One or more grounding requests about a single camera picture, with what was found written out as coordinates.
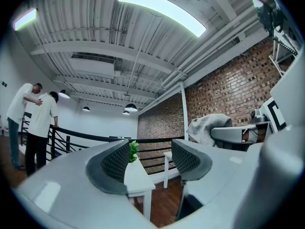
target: potted plant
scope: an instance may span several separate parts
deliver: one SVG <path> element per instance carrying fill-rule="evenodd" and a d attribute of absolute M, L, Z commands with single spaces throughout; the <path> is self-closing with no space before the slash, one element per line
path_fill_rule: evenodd
<path fill-rule="evenodd" d="M 138 154 L 138 146 L 139 144 L 135 142 L 135 140 L 132 143 L 129 143 L 129 163 L 132 163 L 137 160 Z"/>

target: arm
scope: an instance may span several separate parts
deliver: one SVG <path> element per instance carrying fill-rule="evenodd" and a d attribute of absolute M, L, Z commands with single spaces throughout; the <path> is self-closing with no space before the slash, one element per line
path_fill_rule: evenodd
<path fill-rule="evenodd" d="M 58 116 L 54 117 L 54 128 L 58 127 Z"/>
<path fill-rule="evenodd" d="M 35 103 L 36 105 L 42 105 L 42 100 L 41 99 L 34 99 L 32 97 L 30 97 L 29 95 L 27 94 L 24 94 L 23 95 L 23 99 L 28 101 L 28 102 L 32 102 L 32 103 Z"/>

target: man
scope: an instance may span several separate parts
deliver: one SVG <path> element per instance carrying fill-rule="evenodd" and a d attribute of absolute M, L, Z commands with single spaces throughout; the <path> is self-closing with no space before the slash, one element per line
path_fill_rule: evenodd
<path fill-rule="evenodd" d="M 40 99 L 34 99 L 29 96 L 30 93 L 38 94 L 42 89 L 40 83 L 24 84 L 16 93 L 13 101 L 11 102 L 9 109 L 7 111 L 8 122 L 9 122 L 9 135 L 10 135 L 10 156 L 11 161 L 18 170 L 24 170 L 24 166 L 19 161 L 19 146 L 18 146 L 18 129 L 19 124 L 22 121 L 25 107 L 27 102 L 35 103 L 36 105 L 41 105 L 42 101 Z"/>
<path fill-rule="evenodd" d="M 43 101 L 43 105 L 36 106 L 32 114 L 25 150 L 25 167 L 28 177 L 35 172 L 35 154 L 38 169 L 46 164 L 48 133 L 52 117 L 54 127 L 58 127 L 56 105 L 58 94 L 56 92 L 45 93 L 39 98 Z"/>

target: railing post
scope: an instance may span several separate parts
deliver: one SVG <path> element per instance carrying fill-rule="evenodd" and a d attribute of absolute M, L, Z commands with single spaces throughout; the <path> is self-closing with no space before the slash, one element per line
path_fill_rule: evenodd
<path fill-rule="evenodd" d="M 23 122 L 24 122 L 24 120 L 22 119 L 22 122 L 21 122 L 21 137 L 20 137 L 21 146 L 23 146 Z"/>
<path fill-rule="evenodd" d="M 67 141 L 67 143 L 66 143 L 66 150 L 70 151 L 70 136 L 69 135 L 66 137 L 66 141 Z"/>
<path fill-rule="evenodd" d="M 52 139 L 51 139 L 51 158 L 55 158 L 55 129 L 52 128 Z"/>

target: table leg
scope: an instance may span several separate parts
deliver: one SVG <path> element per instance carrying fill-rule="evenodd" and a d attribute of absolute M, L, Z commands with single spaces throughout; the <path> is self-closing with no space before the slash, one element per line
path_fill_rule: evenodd
<path fill-rule="evenodd" d="M 151 220 L 151 205 L 152 205 L 152 191 L 146 191 L 144 193 L 143 213 L 144 216 Z"/>
<path fill-rule="evenodd" d="M 164 167 L 164 183 L 163 187 L 167 188 L 167 180 L 168 180 L 168 165 L 169 165 L 169 158 L 165 156 L 165 167 Z"/>

